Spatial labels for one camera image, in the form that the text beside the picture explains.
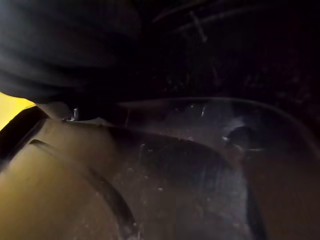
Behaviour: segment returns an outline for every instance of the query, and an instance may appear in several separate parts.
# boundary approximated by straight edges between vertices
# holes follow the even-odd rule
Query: scratches
[[[140,145],[140,150],[139,150],[139,161],[141,161],[141,158],[142,158],[142,151],[144,150],[144,147],[145,147],[146,144],[141,144]]]
[[[199,35],[201,37],[202,42],[206,43],[208,41],[208,37],[206,36],[204,29],[202,28],[202,25],[199,21],[199,18],[195,15],[195,13],[193,11],[191,11],[189,14],[190,14],[191,18],[193,19],[194,25],[199,32]]]
[[[267,8],[267,6],[263,5],[263,4],[255,5],[255,6],[241,7],[241,8],[237,8],[237,9],[233,9],[233,10],[229,10],[229,11],[220,12],[217,14],[212,14],[208,17],[199,19],[198,22],[199,22],[199,24],[207,24],[207,23],[217,22],[217,21],[221,21],[226,18],[233,18],[235,16],[244,15],[244,14],[250,13],[250,12],[263,11],[266,8]],[[173,33],[182,32],[187,29],[194,28],[194,26],[195,26],[194,24],[188,23],[188,24],[185,24],[183,26],[176,28],[172,32]]]
[[[125,119],[125,123],[124,123],[125,127],[128,127],[129,117],[130,117],[130,109],[128,109],[128,113],[126,115],[126,119]]]
[[[206,111],[206,106],[203,106],[203,108],[202,108],[202,112],[201,112],[201,117],[203,117],[203,116],[204,116],[205,111]]]

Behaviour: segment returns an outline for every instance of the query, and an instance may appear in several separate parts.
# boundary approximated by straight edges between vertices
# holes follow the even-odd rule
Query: black sleeve
[[[2,0],[0,32],[0,92],[47,102],[125,56],[141,23],[129,0]]]

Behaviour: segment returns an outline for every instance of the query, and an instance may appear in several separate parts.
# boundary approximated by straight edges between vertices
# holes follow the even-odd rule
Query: yellow plastic
[[[35,104],[24,98],[8,96],[0,92],[0,131],[22,110]]]

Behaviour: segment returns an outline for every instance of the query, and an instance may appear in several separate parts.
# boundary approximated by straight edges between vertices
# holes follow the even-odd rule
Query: dirty surface
[[[21,169],[28,163],[24,174],[31,174],[32,169],[41,173],[41,166],[49,171],[48,163],[61,169],[63,159],[72,159],[104,179],[98,184],[107,181],[130,211],[118,213],[133,217],[132,226],[122,228],[123,217],[115,214],[108,199],[101,198],[109,194],[112,199],[114,194],[101,188],[95,191],[78,167],[64,166],[55,173],[41,173],[41,187],[55,186],[59,197],[51,194],[52,199],[46,200],[48,196],[42,197],[40,190],[37,195],[39,203],[46,201],[57,209],[74,201],[70,225],[56,225],[57,233],[82,239],[79,236],[85,232],[83,236],[90,239],[93,232],[94,239],[104,239],[110,235],[101,228],[110,228],[109,233],[124,239],[300,240],[305,235],[318,239],[318,144],[294,118],[259,103],[225,98],[132,102],[122,107],[128,115],[118,126],[47,120],[33,138],[56,152],[49,154],[32,141],[12,160]],[[1,175],[9,181],[5,173],[10,171]],[[38,175],[31,176],[39,184]],[[66,177],[78,179],[76,184],[79,188],[84,184],[88,194],[71,197],[80,193],[63,184]],[[26,184],[23,178],[17,181]],[[92,208],[101,213],[89,207],[95,199],[91,194],[94,197],[97,192],[103,206],[93,204]],[[32,199],[26,197],[25,206],[34,205]],[[106,222],[106,228],[94,223],[106,217],[102,209],[109,211],[106,220],[111,223]],[[45,209],[32,218],[40,223],[38,219],[48,214],[53,221],[64,219],[60,211],[46,213]],[[92,218],[92,223],[86,229],[77,216]],[[38,225],[42,226],[47,234],[48,226]],[[19,233],[27,234],[27,229]],[[128,237],[123,229],[134,234]]]

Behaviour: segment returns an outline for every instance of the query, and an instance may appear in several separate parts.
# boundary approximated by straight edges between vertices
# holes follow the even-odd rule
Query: yellow panel
[[[24,98],[8,96],[0,92],[0,130],[2,130],[18,113],[35,104]]]

